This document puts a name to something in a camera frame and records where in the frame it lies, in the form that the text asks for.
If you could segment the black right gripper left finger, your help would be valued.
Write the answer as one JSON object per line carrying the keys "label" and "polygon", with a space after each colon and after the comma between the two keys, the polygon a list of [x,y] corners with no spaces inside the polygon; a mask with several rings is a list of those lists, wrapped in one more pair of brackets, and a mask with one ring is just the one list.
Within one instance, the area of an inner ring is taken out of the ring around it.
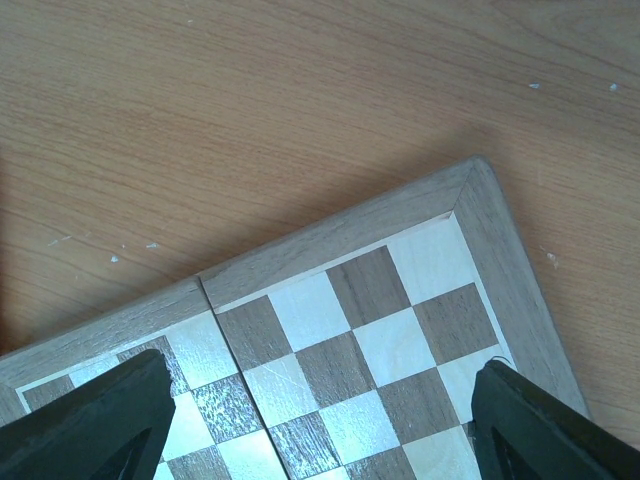
{"label": "black right gripper left finger", "polygon": [[149,349],[1,429],[4,479],[151,479],[175,412]]}

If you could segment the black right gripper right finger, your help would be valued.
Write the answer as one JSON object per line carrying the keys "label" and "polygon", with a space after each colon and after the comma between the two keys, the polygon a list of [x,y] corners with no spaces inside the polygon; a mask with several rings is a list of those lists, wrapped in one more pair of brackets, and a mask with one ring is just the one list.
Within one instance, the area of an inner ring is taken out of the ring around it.
{"label": "black right gripper right finger", "polygon": [[637,479],[639,451],[490,360],[476,374],[473,444],[483,479]]}

